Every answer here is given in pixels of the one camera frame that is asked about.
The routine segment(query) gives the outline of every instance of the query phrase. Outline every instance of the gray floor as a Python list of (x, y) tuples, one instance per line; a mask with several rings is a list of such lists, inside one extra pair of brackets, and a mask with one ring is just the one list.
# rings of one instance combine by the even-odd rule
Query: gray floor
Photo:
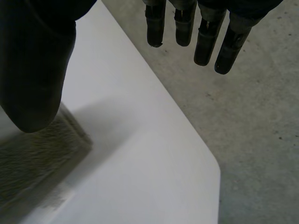
[(220, 224), (299, 223), (299, 0), (284, 0), (253, 28), (226, 76), (175, 43), (167, 5), (164, 44), (146, 42), (141, 0), (103, 1), (196, 128), (221, 167)]

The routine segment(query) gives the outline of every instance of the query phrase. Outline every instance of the concrete floor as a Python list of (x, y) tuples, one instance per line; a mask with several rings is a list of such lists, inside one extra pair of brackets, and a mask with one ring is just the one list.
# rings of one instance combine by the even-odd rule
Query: concrete floor
[(220, 224), (299, 223), (299, 1), (284, 0), (251, 31), (233, 69), (214, 72), (175, 42), (167, 5), (163, 45), (146, 41), (141, 0), (103, 0), (208, 145), (221, 168)]

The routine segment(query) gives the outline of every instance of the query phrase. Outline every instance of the white table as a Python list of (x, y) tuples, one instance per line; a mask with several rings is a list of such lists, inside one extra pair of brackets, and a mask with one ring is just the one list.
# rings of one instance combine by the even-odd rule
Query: white table
[(24, 223), (217, 223), (215, 158), (101, 1), (77, 22), (63, 102), (93, 150)]

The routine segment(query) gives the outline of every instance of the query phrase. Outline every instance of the white surface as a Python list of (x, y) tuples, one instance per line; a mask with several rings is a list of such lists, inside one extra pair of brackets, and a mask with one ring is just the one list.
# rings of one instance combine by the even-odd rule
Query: white surface
[(63, 102), (94, 147), (43, 223), (217, 223), (216, 160), (100, 1), (77, 22)]

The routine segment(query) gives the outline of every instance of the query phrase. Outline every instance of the black rubber finger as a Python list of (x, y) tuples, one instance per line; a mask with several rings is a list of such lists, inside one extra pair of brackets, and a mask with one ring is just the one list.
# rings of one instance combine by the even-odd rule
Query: black rubber finger
[(230, 26), (228, 27), (215, 63), (217, 73), (225, 75), (231, 70), (249, 33), (250, 30), (243, 34), (237, 34)]
[(212, 9), (199, 5), (202, 19), (198, 32), (194, 62), (206, 66), (211, 58), (217, 37), (226, 14), (226, 9)]
[(156, 1), (158, 5), (146, 6), (147, 40), (150, 46), (158, 48), (162, 45), (166, 0)]
[(229, 18), (228, 29), (215, 63), (215, 71), (223, 75), (230, 71), (251, 28), (260, 21), (246, 19), (234, 13), (230, 13)]
[(282, 0), (231, 0), (229, 2), (230, 22), (215, 63), (216, 72), (227, 74), (231, 70), (251, 28), (281, 2)]
[(176, 40), (177, 43), (182, 47), (186, 47), (190, 44), (193, 31), (195, 10), (195, 1), (186, 10), (176, 9), (174, 16), (174, 19), (176, 21)]

